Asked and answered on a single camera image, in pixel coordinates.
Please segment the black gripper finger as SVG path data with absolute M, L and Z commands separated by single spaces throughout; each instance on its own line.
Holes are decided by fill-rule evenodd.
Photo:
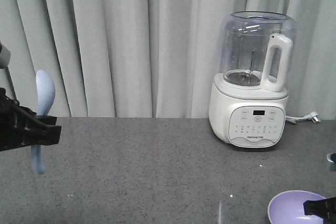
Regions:
M 306 200 L 303 203 L 305 215 L 320 218 L 335 218 L 335 197 L 322 200 Z

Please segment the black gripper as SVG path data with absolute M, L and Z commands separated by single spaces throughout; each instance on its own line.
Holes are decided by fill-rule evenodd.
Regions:
M 61 126 L 57 125 L 56 116 L 37 115 L 19 105 L 18 100 L 10 99 L 5 88 L 1 88 L 1 151 L 59 143 Z

